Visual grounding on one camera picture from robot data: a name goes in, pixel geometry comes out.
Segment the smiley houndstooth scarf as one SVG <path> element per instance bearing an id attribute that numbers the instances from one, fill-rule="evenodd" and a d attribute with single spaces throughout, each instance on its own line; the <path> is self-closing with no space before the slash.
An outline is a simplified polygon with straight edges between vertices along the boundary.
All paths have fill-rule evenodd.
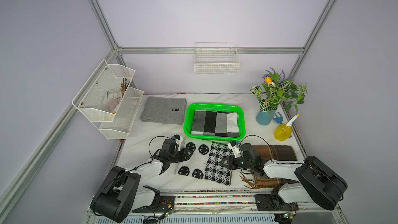
<path id="1" fill-rule="evenodd" d="M 219 164 L 222 159 L 233 156 L 227 145 L 189 138 L 185 141 L 185 148 L 192 152 L 192 156 L 188 161 L 178 164 L 176 175 L 209 180 L 225 186 L 231 184 L 232 170 Z"/>

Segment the black white checked scarf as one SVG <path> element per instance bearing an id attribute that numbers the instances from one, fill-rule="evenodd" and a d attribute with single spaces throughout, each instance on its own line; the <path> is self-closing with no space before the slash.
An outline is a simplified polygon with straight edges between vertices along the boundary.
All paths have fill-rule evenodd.
<path id="1" fill-rule="evenodd" d="M 239 138 L 238 113 L 195 111 L 191 135 Z"/>

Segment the green plastic basket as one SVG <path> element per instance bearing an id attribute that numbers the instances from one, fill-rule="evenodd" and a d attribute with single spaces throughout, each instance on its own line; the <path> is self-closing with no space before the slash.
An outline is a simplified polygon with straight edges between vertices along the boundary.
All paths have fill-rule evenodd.
<path id="1" fill-rule="evenodd" d="M 193 103 L 187 108 L 183 130 L 195 139 L 239 141 L 246 135 L 244 111 L 236 105 Z"/>

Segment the brown plaid fringed scarf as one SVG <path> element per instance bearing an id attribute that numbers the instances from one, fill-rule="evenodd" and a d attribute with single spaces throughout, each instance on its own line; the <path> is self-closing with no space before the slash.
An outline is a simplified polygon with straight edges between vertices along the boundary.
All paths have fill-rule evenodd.
<path id="1" fill-rule="evenodd" d="M 257 153 L 262 159 L 274 159 L 279 161 L 295 161 L 297 160 L 294 149 L 287 145 L 271 145 L 261 146 L 255 145 Z M 298 181 L 283 179 L 283 178 L 265 178 L 253 176 L 253 179 L 247 178 L 243 173 L 240 176 L 241 180 L 244 181 L 245 187 L 249 189 L 261 189 L 261 188 L 276 188 L 283 184 L 295 184 Z"/>

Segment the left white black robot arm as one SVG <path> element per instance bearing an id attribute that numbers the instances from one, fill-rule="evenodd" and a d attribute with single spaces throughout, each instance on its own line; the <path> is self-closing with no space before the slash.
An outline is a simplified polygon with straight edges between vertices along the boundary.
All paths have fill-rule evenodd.
<path id="1" fill-rule="evenodd" d="M 183 138 L 174 135 L 165 139 L 162 147 L 155 151 L 148 161 L 125 169 L 113 167 L 94 195 L 90 210 L 96 216 L 104 216 L 113 222 L 123 222 L 131 211 L 152 212 L 147 223 L 156 223 L 165 217 L 157 217 L 155 211 L 163 205 L 160 190 L 146 182 L 163 174 L 171 164 L 188 161 L 196 150 L 195 145 L 182 147 Z"/>

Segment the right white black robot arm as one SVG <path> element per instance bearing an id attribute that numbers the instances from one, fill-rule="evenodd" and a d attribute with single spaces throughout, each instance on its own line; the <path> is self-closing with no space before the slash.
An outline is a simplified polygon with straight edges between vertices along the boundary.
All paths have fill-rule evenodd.
<path id="1" fill-rule="evenodd" d="M 250 143 L 228 145 L 233 155 L 223 158 L 219 165 L 229 170 L 250 169 L 259 177 L 293 180 L 284 184 L 277 195 L 285 203 L 314 202 L 332 211 L 344 199 L 346 181 L 315 156 L 299 161 L 278 161 L 261 158 Z"/>

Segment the grey folded scarf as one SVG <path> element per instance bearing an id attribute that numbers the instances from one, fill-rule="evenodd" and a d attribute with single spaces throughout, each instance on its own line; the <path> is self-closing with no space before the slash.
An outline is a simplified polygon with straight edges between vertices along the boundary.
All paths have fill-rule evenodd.
<path id="1" fill-rule="evenodd" d="M 186 99 L 150 96 L 140 116 L 142 122 L 177 124 L 184 123 Z"/>

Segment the yellow spray bottle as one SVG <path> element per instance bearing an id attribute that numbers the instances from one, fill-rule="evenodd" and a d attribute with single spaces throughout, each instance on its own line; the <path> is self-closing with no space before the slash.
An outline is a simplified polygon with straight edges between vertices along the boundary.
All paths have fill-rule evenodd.
<path id="1" fill-rule="evenodd" d="M 286 124 L 281 124 L 278 126 L 274 132 L 274 137 L 278 141 L 286 141 L 288 138 L 292 136 L 292 125 L 293 122 L 299 117 L 300 115 L 295 115 L 291 120 L 289 120 Z"/>

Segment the small blue garden fork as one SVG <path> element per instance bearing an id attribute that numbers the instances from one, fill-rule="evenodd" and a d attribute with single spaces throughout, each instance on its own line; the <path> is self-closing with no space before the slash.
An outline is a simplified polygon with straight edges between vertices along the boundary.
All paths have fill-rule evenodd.
<path id="1" fill-rule="evenodd" d="M 273 116 L 273 120 L 278 124 L 283 124 L 284 118 L 280 112 L 276 112 Z"/>

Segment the white mesh lower shelf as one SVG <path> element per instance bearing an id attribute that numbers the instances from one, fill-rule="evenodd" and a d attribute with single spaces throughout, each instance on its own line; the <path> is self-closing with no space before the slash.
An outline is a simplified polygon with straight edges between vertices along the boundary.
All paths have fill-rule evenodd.
<path id="1" fill-rule="evenodd" d="M 108 140 L 125 140 L 132 128 L 144 92 L 128 87 L 112 122 L 102 122 L 99 131 Z"/>

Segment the artificial plant in blue vase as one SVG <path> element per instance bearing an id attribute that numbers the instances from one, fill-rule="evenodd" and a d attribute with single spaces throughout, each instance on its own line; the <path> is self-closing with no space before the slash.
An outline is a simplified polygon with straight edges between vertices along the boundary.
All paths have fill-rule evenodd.
<path id="1" fill-rule="evenodd" d="M 304 103 L 308 94 L 307 85 L 296 85 L 293 77 L 287 77 L 284 71 L 277 72 L 270 67 L 262 76 L 263 82 L 260 86 L 253 86 L 250 93 L 254 95 L 259 103 L 259 112 L 256 121 L 260 125 L 268 125 L 281 103 L 284 103 L 284 110 L 292 107 L 298 113 L 298 106 Z"/>

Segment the clear plastic item in shelf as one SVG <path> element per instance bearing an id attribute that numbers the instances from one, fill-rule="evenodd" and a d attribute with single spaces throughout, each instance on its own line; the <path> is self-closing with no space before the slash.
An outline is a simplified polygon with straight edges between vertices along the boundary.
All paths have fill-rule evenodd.
<path id="1" fill-rule="evenodd" d="M 107 92 L 105 92 L 102 98 L 102 110 L 114 114 L 117 111 L 121 100 L 121 88 L 108 90 Z"/>

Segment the white mesh upper shelf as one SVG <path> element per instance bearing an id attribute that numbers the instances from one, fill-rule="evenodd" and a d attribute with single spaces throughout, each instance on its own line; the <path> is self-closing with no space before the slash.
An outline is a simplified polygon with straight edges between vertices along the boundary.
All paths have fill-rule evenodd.
<path id="1" fill-rule="evenodd" d="M 109 64 L 103 60 L 86 84 L 72 100 L 72 105 L 91 122 L 112 122 L 116 110 L 107 104 L 113 100 L 121 101 L 121 84 L 130 83 L 135 71 L 119 64 Z"/>

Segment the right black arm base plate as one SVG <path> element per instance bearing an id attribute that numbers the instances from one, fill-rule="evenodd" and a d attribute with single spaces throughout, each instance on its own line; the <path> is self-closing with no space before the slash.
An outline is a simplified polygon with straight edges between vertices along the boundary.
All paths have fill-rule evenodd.
<path id="1" fill-rule="evenodd" d="M 258 211 L 297 211 L 296 203 L 286 203 L 280 196 L 273 194 L 255 195 L 255 203 Z"/>

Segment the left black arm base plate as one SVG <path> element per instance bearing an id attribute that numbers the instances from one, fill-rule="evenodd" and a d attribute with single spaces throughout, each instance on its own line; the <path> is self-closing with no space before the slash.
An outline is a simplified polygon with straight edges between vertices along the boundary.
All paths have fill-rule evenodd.
<path id="1" fill-rule="evenodd" d="M 175 196 L 163 196 L 160 190 L 144 186 L 138 190 L 133 202 L 132 213 L 150 213 L 173 208 Z"/>

